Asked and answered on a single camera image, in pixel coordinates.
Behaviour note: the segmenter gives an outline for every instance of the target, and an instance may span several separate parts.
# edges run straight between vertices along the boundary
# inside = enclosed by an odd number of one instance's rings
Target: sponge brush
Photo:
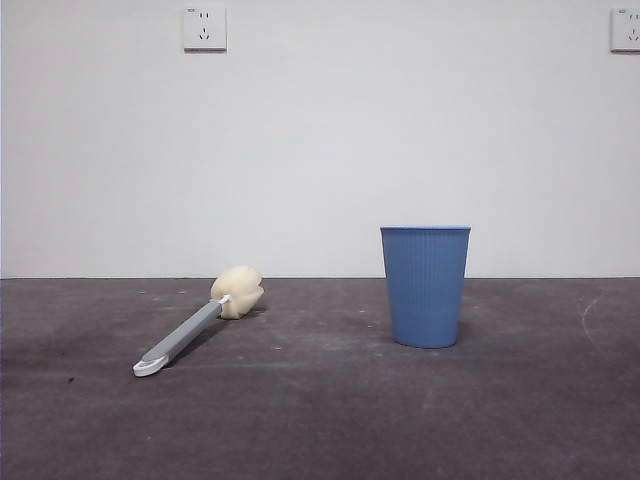
[[[211,298],[214,300],[220,301],[225,295],[229,295],[220,316],[238,319],[251,310],[264,293],[261,281],[260,272],[245,265],[221,273],[211,287]]]

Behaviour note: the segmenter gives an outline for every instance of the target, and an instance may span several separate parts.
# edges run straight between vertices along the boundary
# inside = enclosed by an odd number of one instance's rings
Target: ribbed cup surface
[[[469,227],[382,227],[393,335],[416,347],[456,342]]]

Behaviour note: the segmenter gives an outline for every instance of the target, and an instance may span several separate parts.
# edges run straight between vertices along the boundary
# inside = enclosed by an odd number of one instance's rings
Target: white wall
[[[226,55],[185,5],[2,2],[5,277],[381,275],[405,223],[471,224],[469,276],[640,275],[618,4],[229,0]]]

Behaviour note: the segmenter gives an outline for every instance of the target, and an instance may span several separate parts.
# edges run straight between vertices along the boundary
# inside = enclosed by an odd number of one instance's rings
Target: cup rim
[[[467,225],[388,225],[380,230],[471,230]]]

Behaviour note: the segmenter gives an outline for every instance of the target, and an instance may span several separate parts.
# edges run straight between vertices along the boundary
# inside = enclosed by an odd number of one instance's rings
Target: plastic cup
[[[471,227],[382,227],[393,336],[403,345],[456,343]]]

